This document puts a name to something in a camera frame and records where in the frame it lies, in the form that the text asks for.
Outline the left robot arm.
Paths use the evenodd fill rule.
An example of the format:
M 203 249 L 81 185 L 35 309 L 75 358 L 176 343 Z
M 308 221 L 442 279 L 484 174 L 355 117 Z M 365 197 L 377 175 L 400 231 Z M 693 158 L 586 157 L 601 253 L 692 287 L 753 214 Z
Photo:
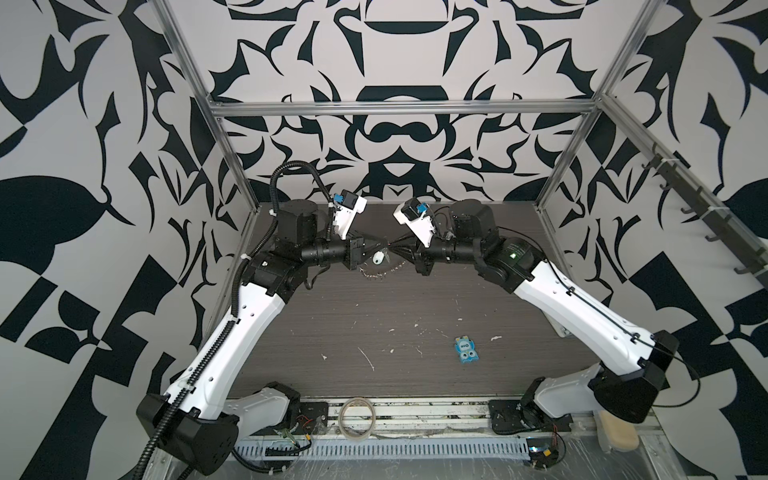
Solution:
M 311 200 L 279 200 L 277 183 L 290 171 L 309 173 L 324 196 L 328 219 L 319 230 L 319 206 Z M 312 266 L 327 270 L 340 263 L 354 270 L 382 246 L 382 241 L 351 231 L 367 200 L 343 190 L 333 194 L 319 172 L 305 161 L 279 166 L 269 182 L 271 220 L 257 245 L 241 257 L 230 287 L 230 306 L 189 367 L 163 394 L 148 394 L 137 416 L 149 436 L 136 466 L 135 479 L 147 473 L 158 450 L 186 463 L 181 476 L 215 472 L 244 437 L 286 425 L 300 396 L 270 383 L 240 399 L 229 394 L 245 361 L 296 290 L 311 288 Z

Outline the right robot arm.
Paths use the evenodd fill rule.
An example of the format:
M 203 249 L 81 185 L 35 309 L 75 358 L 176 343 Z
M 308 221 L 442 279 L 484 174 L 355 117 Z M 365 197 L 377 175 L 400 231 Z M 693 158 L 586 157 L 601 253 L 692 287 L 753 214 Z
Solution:
M 470 264 L 482 279 L 541 310 L 597 356 L 597 363 L 584 370 L 534 380 L 517 407 L 520 430 L 591 411 L 632 424 L 645 420 L 679 346 L 671 333 L 651 333 L 597 301 L 534 240 L 498 226 L 491 208 L 477 200 L 450 206 L 446 238 L 439 235 L 428 205 L 416 198 L 398 205 L 393 216 L 410 233 L 389 248 L 420 274 L 430 275 L 437 262 Z

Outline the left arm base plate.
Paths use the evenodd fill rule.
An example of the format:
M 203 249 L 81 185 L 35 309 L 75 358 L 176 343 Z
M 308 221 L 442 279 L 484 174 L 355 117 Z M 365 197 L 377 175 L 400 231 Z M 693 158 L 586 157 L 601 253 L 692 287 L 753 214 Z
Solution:
M 328 418 L 327 402 L 294 401 L 289 404 L 283 420 L 275 429 L 287 430 L 292 434 L 322 434 L 327 431 Z

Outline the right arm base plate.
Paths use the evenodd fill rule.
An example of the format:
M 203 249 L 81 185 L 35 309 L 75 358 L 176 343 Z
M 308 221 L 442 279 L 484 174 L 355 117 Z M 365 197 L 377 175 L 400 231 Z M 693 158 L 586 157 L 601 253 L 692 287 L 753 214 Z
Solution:
M 497 435 L 571 431 L 573 417 L 570 414 L 559 418 L 550 417 L 533 401 L 490 400 L 488 409 L 491 429 Z

